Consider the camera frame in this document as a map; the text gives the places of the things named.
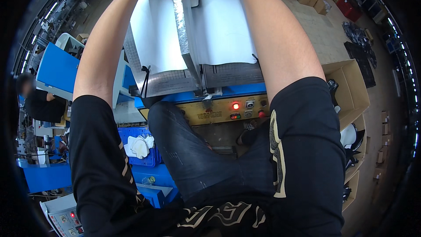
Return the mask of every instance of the yellow panel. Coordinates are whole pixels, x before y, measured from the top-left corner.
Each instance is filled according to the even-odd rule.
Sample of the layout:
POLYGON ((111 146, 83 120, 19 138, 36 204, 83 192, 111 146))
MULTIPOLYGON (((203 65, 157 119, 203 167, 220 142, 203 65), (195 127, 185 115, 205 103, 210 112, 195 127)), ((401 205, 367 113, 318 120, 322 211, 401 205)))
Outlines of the yellow panel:
MULTIPOLYGON (((200 101, 192 103, 177 104, 178 108, 185 112, 185 117, 190 125, 222 123, 229 121, 237 121, 242 119, 258 118, 259 111, 263 110, 266 116, 269 116, 269 103, 267 95, 252 95, 243 97, 233 97, 211 101, 200 101), (246 108, 247 101, 254 101, 254 107, 246 108), (239 108, 235 110, 234 104, 238 104, 239 108), (251 111, 251 115, 245 117, 245 111, 251 111), (239 113, 240 118, 231 119, 231 115, 239 113)), ((140 113, 147 120, 149 109, 140 109, 140 113)))

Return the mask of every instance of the knee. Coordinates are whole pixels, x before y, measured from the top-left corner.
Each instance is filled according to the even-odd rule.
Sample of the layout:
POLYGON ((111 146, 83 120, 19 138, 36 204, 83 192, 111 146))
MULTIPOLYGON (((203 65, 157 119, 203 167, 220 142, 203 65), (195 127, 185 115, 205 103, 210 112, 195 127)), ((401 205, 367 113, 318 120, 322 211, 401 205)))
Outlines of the knee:
POLYGON ((148 113, 148 123, 151 121, 158 120, 159 118, 165 117, 168 114, 177 114, 180 112, 180 109, 176 107, 173 103, 160 101, 152 105, 148 113))

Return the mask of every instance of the fluorescent light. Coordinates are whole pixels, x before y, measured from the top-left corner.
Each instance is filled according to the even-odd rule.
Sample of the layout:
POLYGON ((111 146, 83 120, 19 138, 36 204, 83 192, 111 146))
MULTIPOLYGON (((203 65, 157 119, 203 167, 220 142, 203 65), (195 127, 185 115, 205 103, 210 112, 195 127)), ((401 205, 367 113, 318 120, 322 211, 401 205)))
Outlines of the fluorescent light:
POLYGON ((53 9, 57 6, 58 2, 55 2, 54 5, 50 8, 50 11, 53 11, 53 9))
POLYGON ((25 65, 26 65, 26 61, 24 61, 24 65, 22 65, 21 73, 24 73, 25 65))
POLYGON ((51 14, 51 11, 49 11, 46 15, 45 15, 45 19, 47 19, 51 14))

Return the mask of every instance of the control panel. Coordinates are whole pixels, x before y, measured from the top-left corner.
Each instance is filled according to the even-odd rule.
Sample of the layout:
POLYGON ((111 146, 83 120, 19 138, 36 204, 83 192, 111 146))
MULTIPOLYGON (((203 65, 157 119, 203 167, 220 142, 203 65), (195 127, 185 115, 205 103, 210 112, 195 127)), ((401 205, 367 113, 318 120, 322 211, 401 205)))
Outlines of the control panel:
POLYGON ((59 236, 81 236, 83 226, 79 222, 75 210, 67 210, 59 213, 49 213, 48 218, 54 224, 59 236))
POLYGON ((51 227, 59 236, 83 236, 83 226, 76 215, 76 201, 73 194, 39 202, 51 227))
MULTIPOLYGON (((252 95, 176 104, 190 125, 222 123, 269 116, 267 95, 252 95)), ((149 109, 140 109, 148 119, 149 109)))

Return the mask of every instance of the red emergency stop button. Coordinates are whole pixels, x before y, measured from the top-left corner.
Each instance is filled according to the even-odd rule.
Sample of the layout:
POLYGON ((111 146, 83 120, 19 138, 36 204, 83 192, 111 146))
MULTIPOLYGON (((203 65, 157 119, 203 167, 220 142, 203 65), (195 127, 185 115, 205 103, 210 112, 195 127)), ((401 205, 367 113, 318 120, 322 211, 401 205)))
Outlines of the red emergency stop button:
POLYGON ((259 118, 265 118, 265 117, 266 117, 266 114, 264 113, 264 111, 260 110, 259 111, 259 118))

